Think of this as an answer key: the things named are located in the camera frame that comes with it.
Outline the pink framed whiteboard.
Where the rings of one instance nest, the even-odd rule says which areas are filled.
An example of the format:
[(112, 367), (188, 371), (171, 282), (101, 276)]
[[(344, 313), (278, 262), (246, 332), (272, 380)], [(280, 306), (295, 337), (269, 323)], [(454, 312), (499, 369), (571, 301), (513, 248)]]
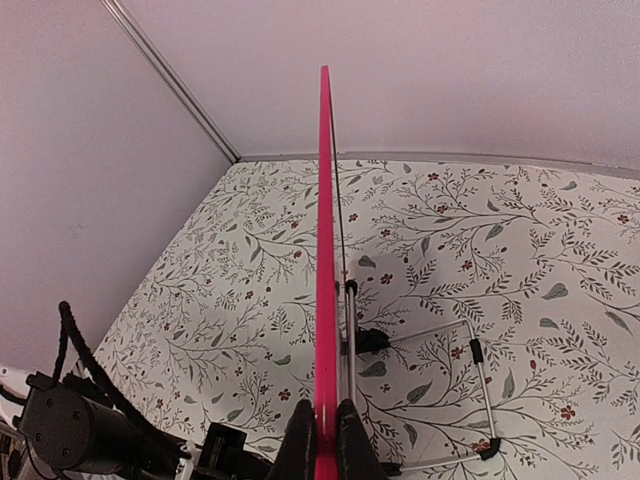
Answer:
[(336, 289), (332, 198), (330, 73), (320, 70), (317, 203), (316, 349), (314, 411), (317, 426), (315, 477), (337, 479), (336, 411), (338, 378)]

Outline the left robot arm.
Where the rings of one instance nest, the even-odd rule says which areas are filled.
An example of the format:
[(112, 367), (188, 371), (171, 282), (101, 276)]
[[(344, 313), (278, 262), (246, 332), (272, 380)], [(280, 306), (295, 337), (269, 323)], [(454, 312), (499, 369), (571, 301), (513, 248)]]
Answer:
[(191, 441), (146, 433), (124, 413), (42, 373), (1, 367), (1, 419), (56, 475), (86, 479), (190, 479)]

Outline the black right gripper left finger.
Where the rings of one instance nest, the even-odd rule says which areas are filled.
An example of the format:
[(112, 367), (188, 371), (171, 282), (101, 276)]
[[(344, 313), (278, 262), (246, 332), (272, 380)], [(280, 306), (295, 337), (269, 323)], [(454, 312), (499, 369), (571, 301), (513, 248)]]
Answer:
[(311, 402), (300, 400), (288, 421), (268, 480), (313, 480), (317, 458), (317, 425)]

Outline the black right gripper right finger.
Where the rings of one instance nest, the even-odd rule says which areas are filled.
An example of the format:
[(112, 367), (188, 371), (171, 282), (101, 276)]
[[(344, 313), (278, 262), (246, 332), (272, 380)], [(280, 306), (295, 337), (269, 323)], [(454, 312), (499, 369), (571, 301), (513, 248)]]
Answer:
[(337, 409), (337, 462), (342, 480), (387, 480), (355, 404), (343, 400)]

